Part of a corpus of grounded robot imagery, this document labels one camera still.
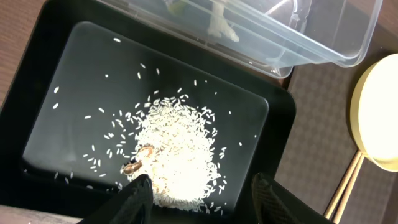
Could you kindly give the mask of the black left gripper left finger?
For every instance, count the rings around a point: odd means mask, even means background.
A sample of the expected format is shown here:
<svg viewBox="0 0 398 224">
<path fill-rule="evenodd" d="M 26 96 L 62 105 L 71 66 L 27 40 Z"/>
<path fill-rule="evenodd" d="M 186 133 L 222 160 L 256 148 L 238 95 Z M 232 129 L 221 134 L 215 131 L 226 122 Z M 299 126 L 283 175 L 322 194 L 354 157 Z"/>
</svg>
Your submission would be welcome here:
<svg viewBox="0 0 398 224">
<path fill-rule="evenodd" d="M 78 224 L 148 224 L 152 205 L 152 182 L 142 174 Z"/>
</svg>

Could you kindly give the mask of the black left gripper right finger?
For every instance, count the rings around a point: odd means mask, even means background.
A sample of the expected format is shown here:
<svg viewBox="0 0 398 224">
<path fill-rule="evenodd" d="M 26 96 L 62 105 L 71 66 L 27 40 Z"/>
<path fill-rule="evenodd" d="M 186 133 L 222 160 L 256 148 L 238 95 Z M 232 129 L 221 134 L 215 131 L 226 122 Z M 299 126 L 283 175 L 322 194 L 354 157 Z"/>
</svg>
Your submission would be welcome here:
<svg viewBox="0 0 398 224">
<path fill-rule="evenodd" d="M 333 224 L 264 173 L 253 177 L 251 191 L 260 224 Z"/>
</svg>

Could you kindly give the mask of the wooden chopstick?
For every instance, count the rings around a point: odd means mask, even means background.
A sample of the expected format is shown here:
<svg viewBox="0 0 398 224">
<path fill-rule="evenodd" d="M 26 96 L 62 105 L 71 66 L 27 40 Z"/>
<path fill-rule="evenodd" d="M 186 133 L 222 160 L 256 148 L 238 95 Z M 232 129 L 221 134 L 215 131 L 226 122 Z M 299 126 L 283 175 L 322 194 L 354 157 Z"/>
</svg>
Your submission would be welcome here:
<svg viewBox="0 0 398 224">
<path fill-rule="evenodd" d="M 356 154 L 354 155 L 350 165 L 348 166 L 345 175 L 343 176 L 338 188 L 336 189 L 336 192 L 334 193 L 326 211 L 324 212 L 323 216 L 327 219 L 329 219 L 332 214 L 333 211 L 338 208 L 340 202 L 341 202 L 341 198 L 344 194 L 345 188 L 349 182 L 349 179 L 354 171 L 354 168 L 359 160 L 359 154 L 362 153 L 360 150 L 356 151 Z"/>
<path fill-rule="evenodd" d="M 334 216 L 334 219 L 333 219 L 333 222 L 336 223 L 336 224 L 340 223 L 340 220 L 341 220 L 341 218 L 343 216 L 344 210 L 346 208 L 346 204 L 348 203 L 349 197 L 350 197 L 351 192 L 353 190 L 353 187 L 355 185 L 355 182 L 356 182 L 356 179 L 357 179 L 358 174 L 360 172 L 360 169 L 361 169 L 363 161 L 364 161 L 364 156 L 360 153 L 359 154 L 359 160 L 358 160 L 358 162 L 357 162 L 357 164 L 356 164 L 356 166 L 354 168 L 354 171 L 353 171 L 353 173 L 352 173 L 352 175 L 351 175 L 351 177 L 349 179 L 349 182 L 348 182 L 348 184 L 347 184 L 347 186 L 345 188 L 344 194 L 343 194 L 343 196 L 341 198 L 341 202 L 340 202 L 340 204 L 339 204 L 339 206 L 338 206 L 338 208 L 336 210 L 336 213 L 335 213 L 335 216 Z"/>
</svg>

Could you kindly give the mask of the yellow plate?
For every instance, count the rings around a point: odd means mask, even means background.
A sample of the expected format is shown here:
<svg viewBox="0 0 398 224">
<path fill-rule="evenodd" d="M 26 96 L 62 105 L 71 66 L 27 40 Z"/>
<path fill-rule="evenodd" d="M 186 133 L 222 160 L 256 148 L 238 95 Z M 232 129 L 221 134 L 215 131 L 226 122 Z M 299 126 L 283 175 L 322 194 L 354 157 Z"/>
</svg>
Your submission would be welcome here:
<svg viewBox="0 0 398 224">
<path fill-rule="evenodd" d="M 363 72 L 349 112 L 358 149 L 380 168 L 397 172 L 397 54 L 384 57 Z"/>
</svg>

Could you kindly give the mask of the white wrapper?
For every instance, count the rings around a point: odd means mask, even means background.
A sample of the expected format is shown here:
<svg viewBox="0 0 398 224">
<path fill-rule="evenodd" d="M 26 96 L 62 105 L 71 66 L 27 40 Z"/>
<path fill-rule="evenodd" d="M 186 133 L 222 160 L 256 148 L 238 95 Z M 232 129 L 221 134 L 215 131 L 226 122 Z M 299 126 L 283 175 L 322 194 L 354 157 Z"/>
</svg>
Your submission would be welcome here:
<svg viewBox="0 0 398 224">
<path fill-rule="evenodd" d="M 228 0 L 213 1 L 207 33 L 217 38 L 221 38 L 224 35 L 233 42 L 238 42 L 239 37 L 224 17 L 224 7 L 227 2 Z"/>
</svg>

